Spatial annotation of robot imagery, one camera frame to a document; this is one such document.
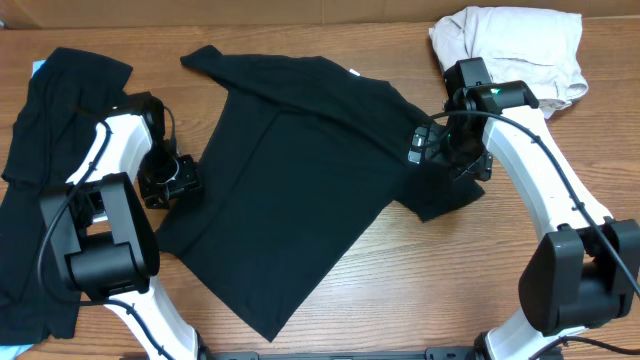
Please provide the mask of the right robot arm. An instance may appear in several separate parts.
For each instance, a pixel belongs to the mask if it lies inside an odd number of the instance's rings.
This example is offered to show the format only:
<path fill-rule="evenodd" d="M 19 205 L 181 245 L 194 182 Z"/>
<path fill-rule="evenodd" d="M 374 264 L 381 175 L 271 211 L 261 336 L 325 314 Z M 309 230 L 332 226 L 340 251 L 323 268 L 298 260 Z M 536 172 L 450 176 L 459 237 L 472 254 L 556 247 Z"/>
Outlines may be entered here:
<path fill-rule="evenodd" d="M 629 314 L 639 294 L 639 226 L 618 220 L 579 180 L 555 144 L 533 91 L 495 83 L 480 58 L 444 74 L 445 125 L 435 117 L 411 139 L 412 163 L 454 179 L 506 170 L 538 237 L 518 283 L 519 309 L 470 346 L 430 347 L 429 359 L 558 359 L 585 332 Z"/>

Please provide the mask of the black t-shirt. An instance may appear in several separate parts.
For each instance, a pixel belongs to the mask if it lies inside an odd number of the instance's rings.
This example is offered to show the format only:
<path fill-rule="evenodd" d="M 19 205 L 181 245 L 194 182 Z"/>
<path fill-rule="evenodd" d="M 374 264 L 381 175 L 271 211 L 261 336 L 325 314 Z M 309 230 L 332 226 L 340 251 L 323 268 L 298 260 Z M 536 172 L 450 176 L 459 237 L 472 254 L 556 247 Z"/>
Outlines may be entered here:
<path fill-rule="evenodd" d="M 200 158 L 203 189 L 177 200 L 158 245 L 267 340 L 389 203 L 428 221 L 482 196 L 469 177 L 409 161 L 427 116 L 385 81 L 323 57 L 213 46 L 181 62 L 228 96 Z"/>

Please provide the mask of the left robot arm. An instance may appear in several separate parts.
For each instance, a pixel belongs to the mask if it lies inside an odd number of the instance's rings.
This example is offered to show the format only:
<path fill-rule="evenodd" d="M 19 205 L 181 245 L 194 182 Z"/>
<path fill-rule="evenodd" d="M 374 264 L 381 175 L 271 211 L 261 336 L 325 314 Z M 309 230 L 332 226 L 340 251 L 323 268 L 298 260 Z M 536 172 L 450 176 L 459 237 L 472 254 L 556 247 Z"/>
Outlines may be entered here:
<path fill-rule="evenodd" d="M 95 118 L 96 137 L 82 164 L 40 198 L 41 248 L 52 251 L 66 287 L 87 298 L 64 298 L 46 283 L 44 253 L 37 281 L 62 305 L 109 309 L 149 359 L 204 359 L 208 350 L 199 333 L 158 278 L 159 247 L 145 214 L 200 192 L 197 164 L 179 152 L 174 115 L 149 92 Z"/>

